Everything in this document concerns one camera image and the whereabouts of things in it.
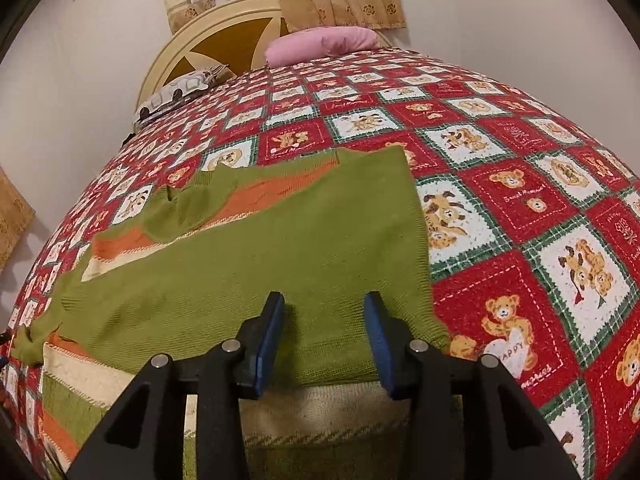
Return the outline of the green orange cream striped sweater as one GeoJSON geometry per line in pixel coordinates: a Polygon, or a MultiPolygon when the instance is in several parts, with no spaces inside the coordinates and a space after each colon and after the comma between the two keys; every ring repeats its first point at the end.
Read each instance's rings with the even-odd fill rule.
{"type": "Polygon", "coordinates": [[[53,267],[50,294],[23,318],[12,354],[42,375],[28,408],[37,456],[61,478],[155,353],[204,353],[285,300],[267,393],[241,405],[257,479],[390,479],[406,410],[378,383],[362,316],[382,295],[435,348],[427,229],[397,145],[336,148],[270,166],[198,171],[127,206],[127,219],[53,267]]]}

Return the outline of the red teddy bear patchwork bedspread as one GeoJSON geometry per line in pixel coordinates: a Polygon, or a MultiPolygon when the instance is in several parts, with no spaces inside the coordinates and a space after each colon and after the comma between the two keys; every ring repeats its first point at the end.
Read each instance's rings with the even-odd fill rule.
{"type": "Polygon", "coordinates": [[[12,354],[53,267],[127,206],[198,171],[336,148],[405,153],[427,229],[446,356],[492,354],[558,438],[577,479],[639,471],[639,179],[529,94],[420,53],[360,51],[265,66],[134,133],[37,257],[1,350],[9,441],[39,479],[42,375],[12,354]]]}

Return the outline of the beige side window curtain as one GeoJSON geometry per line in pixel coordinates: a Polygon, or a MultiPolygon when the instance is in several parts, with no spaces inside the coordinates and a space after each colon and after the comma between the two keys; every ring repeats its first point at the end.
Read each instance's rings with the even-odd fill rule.
{"type": "Polygon", "coordinates": [[[0,170],[0,270],[35,218],[35,209],[24,199],[3,169],[0,170]]]}

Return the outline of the white car print pillow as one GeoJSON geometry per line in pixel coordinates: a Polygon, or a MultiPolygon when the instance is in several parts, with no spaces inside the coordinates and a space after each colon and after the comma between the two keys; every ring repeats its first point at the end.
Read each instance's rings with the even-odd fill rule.
{"type": "Polygon", "coordinates": [[[234,77],[228,65],[209,66],[179,76],[141,102],[134,113],[134,126],[142,127],[234,77]]]}

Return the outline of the cream and brown headboard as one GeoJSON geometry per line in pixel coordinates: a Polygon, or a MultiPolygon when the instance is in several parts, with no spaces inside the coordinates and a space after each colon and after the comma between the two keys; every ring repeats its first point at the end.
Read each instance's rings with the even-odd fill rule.
{"type": "Polygon", "coordinates": [[[192,70],[228,66],[241,76],[266,65],[270,42],[288,34],[279,0],[233,0],[182,26],[151,64],[137,103],[192,70]]]}

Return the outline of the pink pillow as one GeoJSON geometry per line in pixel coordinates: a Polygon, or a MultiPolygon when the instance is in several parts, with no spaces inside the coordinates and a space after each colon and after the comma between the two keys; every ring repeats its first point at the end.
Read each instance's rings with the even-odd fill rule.
{"type": "Polygon", "coordinates": [[[266,65],[272,68],[336,58],[378,47],[374,30],[359,26],[315,27],[291,32],[270,42],[265,50],[266,65]]]}

